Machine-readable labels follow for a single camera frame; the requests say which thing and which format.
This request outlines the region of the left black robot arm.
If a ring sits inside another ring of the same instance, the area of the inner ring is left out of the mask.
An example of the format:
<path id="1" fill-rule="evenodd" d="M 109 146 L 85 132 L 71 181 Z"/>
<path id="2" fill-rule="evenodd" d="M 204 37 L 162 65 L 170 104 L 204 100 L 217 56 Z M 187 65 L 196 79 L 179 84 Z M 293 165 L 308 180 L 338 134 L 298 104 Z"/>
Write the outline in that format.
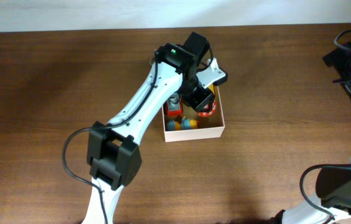
<path id="1" fill-rule="evenodd" d="M 89 128 L 87 164 L 92 185 L 84 223 L 112 223 L 119 196 L 142 163 L 139 145 L 152 119 L 174 94 L 196 112 L 206 112 L 215 97 L 205 81 L 219 67 L 213 57 L 200 68 L 209 41 L 192 32 L 183 44 L 167 43 L 154 53 L 151 69 L 128 104 L 106 124 Z"/>

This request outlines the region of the red ball with white letters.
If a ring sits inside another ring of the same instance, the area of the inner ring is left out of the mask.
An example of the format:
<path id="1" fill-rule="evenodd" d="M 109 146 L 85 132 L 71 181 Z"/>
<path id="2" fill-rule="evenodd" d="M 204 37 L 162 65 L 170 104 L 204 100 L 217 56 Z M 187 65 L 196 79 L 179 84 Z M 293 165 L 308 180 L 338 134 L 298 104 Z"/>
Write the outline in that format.
<path id="1" fill-rule="evenodd" d="M 200 117 L 209 117 L 215 113 L 217 103 L 214 100 L 212 104 L 207 104 L 204 106 L 203 110 L 198 113 Z"/>

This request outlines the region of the red toy car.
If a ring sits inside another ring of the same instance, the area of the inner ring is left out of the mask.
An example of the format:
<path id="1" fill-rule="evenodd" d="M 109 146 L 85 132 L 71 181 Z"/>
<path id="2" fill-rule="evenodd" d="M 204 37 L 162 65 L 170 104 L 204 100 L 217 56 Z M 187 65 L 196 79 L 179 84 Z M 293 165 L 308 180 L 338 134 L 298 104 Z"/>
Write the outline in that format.
<path id="1" fill-rule="evenodd" d="M 165 114 L 166 116 L 176 117 L 181 116 L 183 113 L 183 106 L 181 96 L 177 93 L 173 93 L 165 103 Z"/>

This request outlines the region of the blue and orange toy figure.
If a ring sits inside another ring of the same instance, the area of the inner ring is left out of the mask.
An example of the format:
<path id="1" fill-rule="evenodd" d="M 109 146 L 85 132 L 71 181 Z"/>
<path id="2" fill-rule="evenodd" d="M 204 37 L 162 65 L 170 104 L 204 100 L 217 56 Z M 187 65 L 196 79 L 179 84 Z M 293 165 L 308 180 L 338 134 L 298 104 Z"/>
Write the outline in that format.
<path id="1" fill-rule="evenodd" d="M 172 120 L 166 123 L 166 131 L 181 131 L 181 130 L 190 130 L 190 129 L 198 129 L 199 128 L 199 121 L 196 119 L 187 119 L 183 117 L 181 122 Z"/>

